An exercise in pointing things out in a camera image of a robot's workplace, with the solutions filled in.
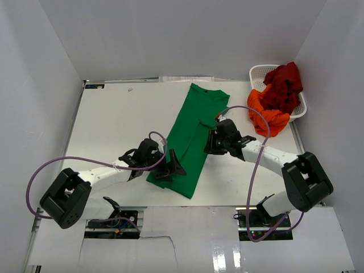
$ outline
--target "cable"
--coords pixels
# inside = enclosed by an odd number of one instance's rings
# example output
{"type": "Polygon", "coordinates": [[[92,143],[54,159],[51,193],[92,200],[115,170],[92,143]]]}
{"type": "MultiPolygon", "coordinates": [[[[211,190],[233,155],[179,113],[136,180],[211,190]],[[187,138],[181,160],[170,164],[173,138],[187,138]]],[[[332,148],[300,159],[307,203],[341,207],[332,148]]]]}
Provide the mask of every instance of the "cable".
{"type": "Polygon", "coordinates": [[[108,228],[114,228],[114,227],[116,227],[117,225],[119,225],[120,224],[120,220],[115,224],[115,225],[113,225],[113,226],[110,226],[110,225],[106,225],[108,228]]]}
{"type": "Polygon", "coordinates": [[[109,221],[114,221],[114,220],[125,220],[125,221],[129,222],[140,233],[140,229],[137,227],[137,225],[134,224],[132,222],[132,220],[130,220],[129,218],[126,218],[126,217],[115,217],[115,218],[109,218],[109,219],[91,219],[90,221],[103,223],[103,222],[109,222],[109,221]]]}
{"type": "Polygon", "coordinates": [[[121,227],[119,227],[119,230],[122,230],[123,228],[125,228],[127,225],[129,224],[129,222],[125,222],[121,227]]]}
{"type": "Polygon", "coordinates": [[[266,119],[261,115],[260,112],[256,111],[255,109],[253,108],[250,108],[248,106],[243,106],[243,105],[235,105],[235,106],[231,106],[231,107],[228,107],[226,108],[224,111],[222,111],[221,113],[219,113],[217,115],[217,117],[223,115],[225,112],[229,111],[230,109],[233,109],[233,108],[244,108],[244,109],[247,109],[247,110],[251,110],[255,113],[257,113],[261,119],[264,121],[266,127],[267,127],[267,136],[266,138],[264,139],[263,143],[262,143],[262,147],[260,148],[259,150],[259,153],[258,153],[258,157],[257,157],[257,160],[255,162],[255,166],[254,166],[254,169],[253,169],[253,172],[251,174],[251,178],[250,178],[250,183],[249,183],[249,190],[248,190],[248,195],[247,195],[247,200],[246,200],[246,231],[247,231],[247,235],[249,237],[249,239],[252,241],[252,242],[255,242],[255,243],[258,243],[262,240],[264,240],[265,238],[267,238],[279,225],[280,223],[282,223],[285,219],[285,217],[289,214],[289,212],[285,213],[282,218],[274,225],[272,226],[270,229],[268,229],[268,231],[266,233],[264,233],[263,236],[261,236],[260,238],[258,239],[254,239],[252,236],[251,236],[251,232],[250,232],[250,223],[249,223],[249,207],[250,207],[250,199],[251,199],[251,192],[253,191],[253,183],[254,183],[254,178],[255,178],[255,175],[257,174],[257,169],[258,169],[258,166],[259,166],[259,162],[260,162],[260,158],[262,157],[262,154],[263,154],[263,150],[264,150],[264,145],[267,143],[268,141],[268,138],[271,134],[271,130],[269,128],[269,125],[268,125],[268,122],[266,121],[266,119]]]}
{"type": "Polygon", "coordinates": [[[305,214],[304,212],[301,213],[300,218],[298,219],[297,223],[295,223],[295,225],[293,227],[291,227],[290,229],[287,229],[287,230],[277,231],[277,232],[278,233],[286,233],[286,232],[293,231],[293,229],[295,229],[301,223],[304,214],[305,214]]]}
{"type": "Polygon", "coordinates": [[[74,160],[80,160],[80,161],[86,161],[86,162],[90,162],[90,163],[94,163],[94,164],[99,164],[99,165],[102,165],[102,166],[106,166],[106,167],[110,167],[110,168],[116,168],[116,169],[126,169],[126,170],[129,170],[129,171],[148,171],[149,169],[153,169],[155,166],[157,166],[160,162],[162,162],[162,160],[165,158],[166,156],[166,153],[168,151],[168,146],[167,146],[167,140],[164,138],[164,136],[162,136],[161,134],[159,134],[158,132],[156,131],[152,131],[149,133],[149,138],[151,139],[151,135],[152,134],[156,134],[158,136],[160,136],[166,146],[166,149],[162,155],[162,157],[156,162],[154,163],[153,165],[151,166],[148,166],[148,167],[142,167],[142,168],[132,168],[132,167],[122,167],[122,166],[114,166],[112,164],[109,164],[109,163],[105,163],[105,162],[101,162],[101,161],[97,161],[97,160],[93,160],[93,159],[87,159],[87,158],[81,158],[79,156],[61,156],[59,158],[54,158],[54,159],[51,159],[50,161],[48,162],[45,162],[43,165],[41,165],[34,173],[33,175],[31,176],[29,182],[28,182],[28,186],[27,186],[27,190],[26,190],[26,196],[25,196],[25,199],[26,199],[26,203],[27,203],[27,207],[28,207],[28,210],[34,215],[34,216],[37,216],[41,219],[52,219],[52,217],[49,217],[49,216],[44,216],[42,214],[39,214],[37,213],[35,210],[33,210],[33,208],[31,207],[30,205],[30,187],[32,186],[32,183],[35,179],[35,177],[37,176],[37,174],[42,170],[44,169],[46,166],[52,164],[53,162],[56,162],[56,161],[60,161],[60,160],[66,160],[66,159],[74,159],[74,160]]]}
{"type": "Polygon", "coordinates": [[[241,214],[241,213],[236,213],[236,214],[234,214],[234,216],[233,216],[233,218],[235,219],[235,220],[244,220],[244,215],[243,214],[241,214]]]}

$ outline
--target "white basket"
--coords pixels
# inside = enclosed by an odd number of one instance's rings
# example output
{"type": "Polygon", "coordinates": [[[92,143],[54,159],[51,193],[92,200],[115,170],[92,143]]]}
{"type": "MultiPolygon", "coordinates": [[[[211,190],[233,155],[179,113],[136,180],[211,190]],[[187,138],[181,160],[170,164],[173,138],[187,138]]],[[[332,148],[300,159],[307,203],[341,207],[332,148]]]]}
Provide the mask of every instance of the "white basket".
{"type": "MultiPolygon", "coordinates": [[[[258,90],[259,92],[263,92],[264,89],[267,87],[263,83],[263,81],[266,77],[266,74],[268,72],[273,71],[277,67],[278,67],[278,65],[276,65],[276,64],[262,64],[262,65],[256,65],[256,66],[252,67],[249,71],[251,88],[258,90]]],[[[299,106],[297,106],[293,110],[293,112],[291,114],[291,118],[289,119],[289,122],[294,121],[296,118],[302,117],[307,111],[306,102],[305,102],[302,92],[299,93],[298,98],[301,103],[299,106]]]]}

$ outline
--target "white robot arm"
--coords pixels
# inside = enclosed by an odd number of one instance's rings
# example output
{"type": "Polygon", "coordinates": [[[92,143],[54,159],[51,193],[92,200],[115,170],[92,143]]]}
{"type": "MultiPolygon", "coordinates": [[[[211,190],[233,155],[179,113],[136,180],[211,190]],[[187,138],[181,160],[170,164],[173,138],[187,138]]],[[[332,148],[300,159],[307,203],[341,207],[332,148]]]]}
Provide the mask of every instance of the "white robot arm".
{"type": "Polygon", "coordinates": [[[156,181],[173,181],[172,175],[186,175],[173,149],[169,150],[169,162],[162,157],[163,148],[146,138],[137,149],[129,150],[114,161],[114,168],[100,167],[80,172],[66,168],[45,192],[40,206],[62,229],[71,227],[80,218],[112,218],[116,213],[116,202],[108,197],[102,200],[89,196],[116,183],[128,182],[146,170],[154,174],[156,181]]]}
{"type": "MultiPolygon", "coordinates": [[[[207,154],[230,153],[243,161],[255,163],[262,144],[251,136],[241,137],[231,119],[219,117],[215,130],[209,132],[207,154]]],[[[270,218],[293,209],[307,212],[333,192],[333,186],[314,154],[302,155],[265,147],[259,165],[280,175],[286,191],[264,198],[257,211],[270,218]]]]}

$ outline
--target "red cloth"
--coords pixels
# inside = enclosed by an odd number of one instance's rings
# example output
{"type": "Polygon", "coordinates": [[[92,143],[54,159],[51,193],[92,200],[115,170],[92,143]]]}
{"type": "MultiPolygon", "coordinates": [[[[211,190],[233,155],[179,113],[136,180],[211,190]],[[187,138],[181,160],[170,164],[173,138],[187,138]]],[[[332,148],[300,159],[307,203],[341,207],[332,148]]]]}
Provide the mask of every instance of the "red cloth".
{"type": "Polygon", "coordinates": [[[300,105],[298,94],[303,87],[300,72],[294,62],[280,65],[266,74],[264,84],[272,85],[260,102],[265,110],[280,110],[292,114],[295,107],[300,105]]]}

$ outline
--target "orange shirt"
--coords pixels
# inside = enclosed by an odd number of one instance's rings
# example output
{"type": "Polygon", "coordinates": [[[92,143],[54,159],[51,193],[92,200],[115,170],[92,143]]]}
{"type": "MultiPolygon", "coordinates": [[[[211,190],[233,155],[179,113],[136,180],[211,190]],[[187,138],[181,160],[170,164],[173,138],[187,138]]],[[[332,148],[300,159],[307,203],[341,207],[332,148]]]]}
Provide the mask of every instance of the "orange shirt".
{"type": "MultiPolygon", "coordinates": [[[[279,110],[264,110],[260,104],[264,94],[271,88],[271,84],[268,84],[263,92],[259,92],[253,89],[248,96],[248,106],[258,111],[268,122],[271,130],[271,137],[275,137],[281,132],[289,121],[289,114],[283,114],[279,110]]],[[[249,118],[253,121],[255,131],[259,135],[267,136],[267,127],[262,118],[255,112],[249,110],[249,118]]]]}

